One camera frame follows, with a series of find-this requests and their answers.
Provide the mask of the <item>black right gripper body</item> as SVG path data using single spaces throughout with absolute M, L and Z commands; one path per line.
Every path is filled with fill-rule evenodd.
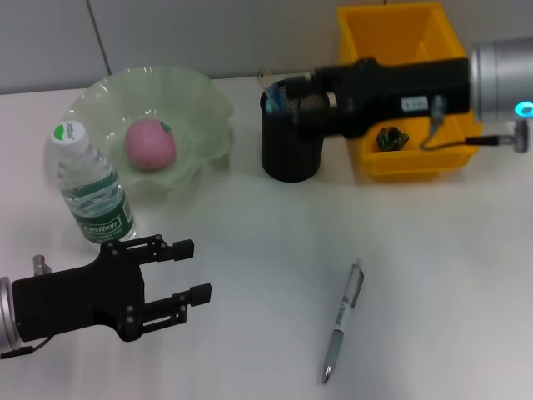
M 383 66 L 368 58 L 342 69 L 334 93 L 332 133 L 346 138 L 360 138 L 387 120 L 428 117 L 436 98 L 444 103 L 444 114 L 468 113 L 469 61 Z

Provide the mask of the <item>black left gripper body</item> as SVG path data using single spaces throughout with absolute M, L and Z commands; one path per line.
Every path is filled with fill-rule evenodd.
M 107 242 L 86 266 L 14 281 L 21 339 L 30 342 L 95 325 L 115 330 L 124 341 L 139 338 L 144 281 L 131 244 Z

